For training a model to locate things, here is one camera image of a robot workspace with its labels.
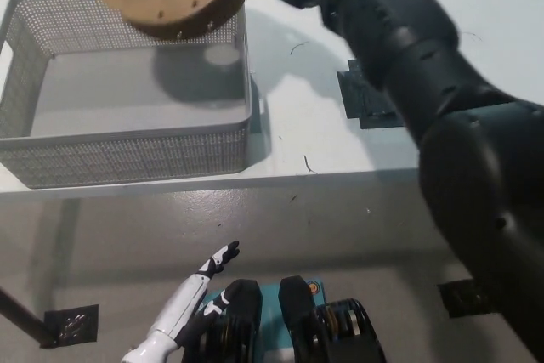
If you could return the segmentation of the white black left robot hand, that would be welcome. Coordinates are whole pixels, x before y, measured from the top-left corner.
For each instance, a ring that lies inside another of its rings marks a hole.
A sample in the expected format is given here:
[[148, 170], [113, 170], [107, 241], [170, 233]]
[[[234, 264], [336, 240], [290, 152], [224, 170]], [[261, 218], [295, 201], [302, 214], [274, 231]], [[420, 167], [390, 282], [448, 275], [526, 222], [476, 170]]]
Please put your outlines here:
[[232, 241], [186, 278], [156, 317], [145, 340], [127, 352], [122, 361], [165, 362], [170, 354], [188, 346], [211, 327], [239, 295], [242, 283], [232, 282], [205, 306], [201, 302], [212, 278], [239, 253], [239, 242]]

